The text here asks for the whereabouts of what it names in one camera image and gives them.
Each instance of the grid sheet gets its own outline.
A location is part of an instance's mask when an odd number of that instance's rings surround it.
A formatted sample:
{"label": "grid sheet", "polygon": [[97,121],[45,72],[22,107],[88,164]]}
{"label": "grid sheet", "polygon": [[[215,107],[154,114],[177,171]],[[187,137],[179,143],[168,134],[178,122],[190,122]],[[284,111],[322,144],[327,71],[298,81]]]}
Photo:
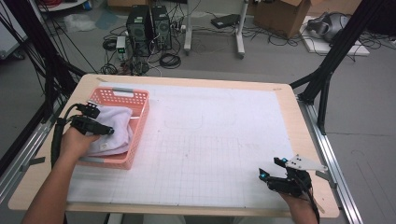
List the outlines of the grid sheet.
{"label": "grid sheet", "polygon": [[258,178],[292,151],[271,91],[102,83],[149,91],[131,170],[78,166],[69,202],[286,209]]}

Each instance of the desk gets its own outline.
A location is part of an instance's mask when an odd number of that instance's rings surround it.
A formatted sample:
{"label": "desk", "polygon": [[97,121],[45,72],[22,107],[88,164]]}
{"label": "desk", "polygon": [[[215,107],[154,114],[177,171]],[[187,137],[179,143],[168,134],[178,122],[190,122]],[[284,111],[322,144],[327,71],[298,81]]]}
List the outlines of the desk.
{"label": "desk", "polygon": [[[295,154],[301,154],[313,161],[319,161],[313,141],[305,125],[304,118],[296,102],[291,87],[287,84],[253,83],[221,80],[200,80],[185,78],[164,77],[117,77],[86,75],[78,83],[65,108],[71,104],[85,102],[92,90],[101,82],[134,83],[149,85],[166,85],[179,87],[204,87],[216,89],[237,89],[271,91],[276,95],[281,114],[285,122],[290,145]],[[52,133],[38,151],[36,157],[46,157],[45,163],[33,165],[25,174],[18,185],[14,195],[8,203],[10,209],[26,210],[35,197],[38,189],[50,172],[50,142]],[[338,217],[339,210],[327,181],[311,173],[315,188],[316,200],[325,210],[322,217]],[[143,205],[121,203],[68,203],[68,211],[94,211],[110,213],[154,213],[154,214],[180,214],[202,216],[263,216],[263,217],[288,217],[287,209],[259,209],[259,208],[230,208],[209,206],[172,206],[172,205]]]}

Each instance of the aluminum frame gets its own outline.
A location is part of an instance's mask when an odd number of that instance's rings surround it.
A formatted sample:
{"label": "aluminum frame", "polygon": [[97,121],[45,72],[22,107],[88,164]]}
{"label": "aluminum frame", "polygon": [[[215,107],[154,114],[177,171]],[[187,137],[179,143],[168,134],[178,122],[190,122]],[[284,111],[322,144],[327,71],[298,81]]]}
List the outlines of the aluminum frame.
{"label": "aluminum frame", "polygon": [[49,119],[46,123],[38,124],[20,153],[18,153],[14,161],[8,166],[0,179],[0,203],[7,197],[19,177],[24,174],[24,171],[28,168],[30,160],[35,156],[37,150],[47,138],[52,123],[53,120]]}
{"label": "aluminum frame", "polygon": [[329,167],[329,174],[332,178],[332,182],[335,184],[335,190],[338,194],[340,203],[344,208],[346,218],[351,224],[362,224],[361,214],[359,213],[358,207],[352,198],[352,195],[347,186],[347,182],[344,179],[344,175],[341,171],[338,161],[332,151],[332,146],[330,145],[329,138],[323,135],[317,125],[318,112],[313,105],[306,105],[303,102],[302,108],[305,110],[306,115],[309,117],[309,123],[313,129],[314,135],[317,138],[317,143],[321,152],[322,159],[326,161]]}

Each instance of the white towel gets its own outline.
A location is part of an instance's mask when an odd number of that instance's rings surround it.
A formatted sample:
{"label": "white towel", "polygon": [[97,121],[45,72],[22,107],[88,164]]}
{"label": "white towel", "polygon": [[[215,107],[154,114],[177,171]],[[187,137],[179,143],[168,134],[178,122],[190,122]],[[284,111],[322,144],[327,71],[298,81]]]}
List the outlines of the white towel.
{"label": "white towel", "polygon": [[114,129],[113,134],[102,135],[88,149],[87,156],[115,155],[128,151],[133,133],[129,126],[132,109],[124,106],[98,106],[100,114],[96,121]]}

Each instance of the pink plastic basket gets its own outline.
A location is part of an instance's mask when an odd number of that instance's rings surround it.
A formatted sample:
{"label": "pink plastic basket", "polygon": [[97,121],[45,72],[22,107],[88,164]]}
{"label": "pink plastic basket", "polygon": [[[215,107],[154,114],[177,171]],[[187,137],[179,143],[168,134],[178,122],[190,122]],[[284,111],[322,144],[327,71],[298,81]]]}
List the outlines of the pink plastic basket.
{"label": "pink plastic basket", "polygon": [[129,125],[134,133],[134,137],[127,152],[111,156],[83,157],[80,158],[78,164],[125,170],[131,169],[134,155],[149,114],[149,93],[141,90],[99,87],[93,91],[90,100],[99,105],[126,106],[131,108],[133,114]]}

